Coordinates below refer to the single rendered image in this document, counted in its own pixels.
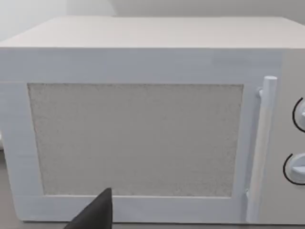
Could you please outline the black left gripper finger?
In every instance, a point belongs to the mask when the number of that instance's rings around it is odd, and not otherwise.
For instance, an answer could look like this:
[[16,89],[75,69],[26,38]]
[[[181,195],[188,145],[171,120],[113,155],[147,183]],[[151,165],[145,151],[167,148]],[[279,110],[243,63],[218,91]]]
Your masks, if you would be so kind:
[[112,189],[106,188],[63,229],[112,229]]

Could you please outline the pale microwave door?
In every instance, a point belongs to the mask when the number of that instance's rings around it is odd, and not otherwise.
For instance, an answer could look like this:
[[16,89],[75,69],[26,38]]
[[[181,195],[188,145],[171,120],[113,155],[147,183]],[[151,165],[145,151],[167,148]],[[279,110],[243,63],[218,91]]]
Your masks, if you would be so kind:
[[268,132],[266,49],[0,48],[0,133],[22,221],[70,221],[104,189],[119,223],[242,223]]

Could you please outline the pale microwave oven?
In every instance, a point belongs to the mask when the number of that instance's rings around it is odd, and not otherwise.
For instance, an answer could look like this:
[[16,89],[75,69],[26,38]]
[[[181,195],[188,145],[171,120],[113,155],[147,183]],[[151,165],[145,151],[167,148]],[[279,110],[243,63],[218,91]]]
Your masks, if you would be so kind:
[[285,18],[122,18],[69,16],[0,42],[0,48],[266,49],[282,52],[269,150],[256,224],[305,224],[305,186],[288,182],[283,164],[305,153],[305,133],[293,124],[305,100],[305,26]]

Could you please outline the white microwave knob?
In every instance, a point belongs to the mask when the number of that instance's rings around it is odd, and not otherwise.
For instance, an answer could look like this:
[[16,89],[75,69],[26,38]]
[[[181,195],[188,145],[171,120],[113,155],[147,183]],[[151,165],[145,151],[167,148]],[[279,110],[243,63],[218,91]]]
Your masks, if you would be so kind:
[[291,184],[305,186],[305,153],[290,154],[283,164],[283,175]]
[[301,97],[293,107],[292,120],[294,126],[305,133],[305,100]]

